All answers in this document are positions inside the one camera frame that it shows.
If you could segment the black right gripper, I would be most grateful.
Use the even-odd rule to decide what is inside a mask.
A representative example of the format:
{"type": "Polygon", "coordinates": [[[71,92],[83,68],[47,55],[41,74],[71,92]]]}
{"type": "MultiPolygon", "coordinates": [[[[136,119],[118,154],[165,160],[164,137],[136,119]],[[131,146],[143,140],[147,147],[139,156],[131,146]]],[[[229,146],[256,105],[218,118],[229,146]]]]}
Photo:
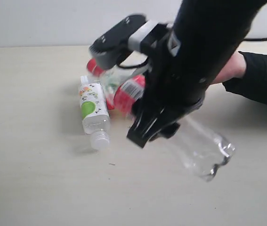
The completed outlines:
{"type": "Polygon", "coordinates": [[[214,40],[207,26],[143,25],[133,33],[133,49],[147,55],[149,67],[144,94],[132,106],[128,140],[144,148],[150,139],[176,134],[179,123],[168,125],[164,111],[174,121],[202,102],[215,77],[214,40]]]}

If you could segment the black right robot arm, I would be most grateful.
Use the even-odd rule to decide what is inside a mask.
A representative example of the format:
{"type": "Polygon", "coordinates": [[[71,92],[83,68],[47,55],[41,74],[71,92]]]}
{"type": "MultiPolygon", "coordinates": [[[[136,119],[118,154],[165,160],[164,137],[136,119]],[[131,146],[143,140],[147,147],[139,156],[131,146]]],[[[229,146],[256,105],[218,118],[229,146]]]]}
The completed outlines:
{"type": "Polygon", "coordinates": [[[199,109],[205,92],[266,4],[264,0],[184,0],[173,27],[145,49],[151,71],[127,138],[140,147],[199,109]]]}

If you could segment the black sleeved forearm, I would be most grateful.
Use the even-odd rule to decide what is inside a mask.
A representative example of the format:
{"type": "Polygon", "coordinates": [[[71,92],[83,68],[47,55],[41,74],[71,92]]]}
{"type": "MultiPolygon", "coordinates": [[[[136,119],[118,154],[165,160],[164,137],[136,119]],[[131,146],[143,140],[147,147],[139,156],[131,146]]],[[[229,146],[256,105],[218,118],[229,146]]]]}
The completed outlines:
{"type": "Polygon", "coordinates": [[[227,92],[267,105],[267,55],[239,52],[246,62],[246,70],[240,78],[223,82],[227,92]]]}

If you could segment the person's open bare hand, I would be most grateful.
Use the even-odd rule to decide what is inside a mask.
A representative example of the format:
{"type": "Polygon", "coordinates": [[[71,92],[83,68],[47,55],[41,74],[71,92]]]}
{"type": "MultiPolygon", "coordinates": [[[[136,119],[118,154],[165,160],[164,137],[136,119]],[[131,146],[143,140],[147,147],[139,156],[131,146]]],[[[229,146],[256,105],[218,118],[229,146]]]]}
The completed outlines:
{"type": "Polygon", "coordinates": [[[246,61],[240,52],[235,52],[219,74],[216,76],[212,84],[223,83],[232,78],[242,78],[246,71],[246,61]]]}

